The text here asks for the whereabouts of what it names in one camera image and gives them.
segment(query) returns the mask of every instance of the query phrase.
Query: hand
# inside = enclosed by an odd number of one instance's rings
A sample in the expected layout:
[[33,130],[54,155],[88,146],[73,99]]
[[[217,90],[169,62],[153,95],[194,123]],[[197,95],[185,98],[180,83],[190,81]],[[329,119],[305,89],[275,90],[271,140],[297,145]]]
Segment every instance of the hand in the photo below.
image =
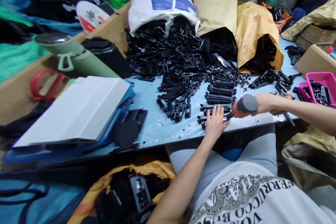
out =
[[218,138],[223,134],[224,128],[229,123],[229,121],[223,122],[224,117],[224,107],[214,106],[212,111],[212,116],[210,118],[210,110],[206,115],[206,125],[205,125],[205,141],[212,144],[216,143]]
[[256,112],[252,113],[252,116],[257,114],[270,112],[276,109],[279,99],[283,99],[281,96],[275,96],[270,93],[259,93],[254,96],[258,102],[258,109]]

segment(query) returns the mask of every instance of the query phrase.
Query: blue logo on sack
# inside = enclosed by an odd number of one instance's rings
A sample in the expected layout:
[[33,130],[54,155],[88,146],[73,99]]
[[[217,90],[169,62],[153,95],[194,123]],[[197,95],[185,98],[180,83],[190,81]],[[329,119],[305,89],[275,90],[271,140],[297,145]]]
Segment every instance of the blue logo on sack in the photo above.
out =
[[196,9],[189,0],[151,0],[153,10],[179,9],[196,16]]

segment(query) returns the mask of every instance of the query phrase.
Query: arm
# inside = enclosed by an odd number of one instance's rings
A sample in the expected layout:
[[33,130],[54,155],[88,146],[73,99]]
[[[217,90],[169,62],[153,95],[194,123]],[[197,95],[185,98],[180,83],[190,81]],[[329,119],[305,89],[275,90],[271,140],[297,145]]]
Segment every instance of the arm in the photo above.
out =
[[208,110],[205,136],[202,143],[168,187],[149,217],[147,224],[174,224],[179,222],[195,192],[209,153],[228,124],[227,121],[223,123],[223,115],[223,107],[217,108],[215,106],[211,118]]
[[269,93],[259,93],[255,97],[258,101],[256,114],[273,109],[284,110],[312,124],[328,135],[336,135],[336,109],[334,108],[321,104],[289,100]]

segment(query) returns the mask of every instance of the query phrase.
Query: green thermos bottle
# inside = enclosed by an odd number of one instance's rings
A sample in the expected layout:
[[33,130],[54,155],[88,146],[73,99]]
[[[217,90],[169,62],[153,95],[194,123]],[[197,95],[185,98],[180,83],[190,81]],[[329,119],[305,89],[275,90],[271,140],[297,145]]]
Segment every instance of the green thermos bottle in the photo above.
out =
[[68,72],[76,69],[84,75],[99,77],[119,76],[92,52],[65,33],[43,33],[35,37],[35,42],[59,59],[58,70]]

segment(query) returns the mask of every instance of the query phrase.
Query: thermos lid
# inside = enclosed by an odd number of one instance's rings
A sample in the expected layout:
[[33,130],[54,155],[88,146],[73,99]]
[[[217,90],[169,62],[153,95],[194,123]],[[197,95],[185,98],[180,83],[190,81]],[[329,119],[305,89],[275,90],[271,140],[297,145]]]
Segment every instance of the thermos lid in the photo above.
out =
[[113,44],[110,40],[101,37],[86,39],[82,42],[82,46],[84,46],[85,49],[93,52],[94,54],[109,53],[116,48],[116,45]]
[[65,33],[42,33],[35,38],[35,42],[44,45],[62,44],[72,37]]

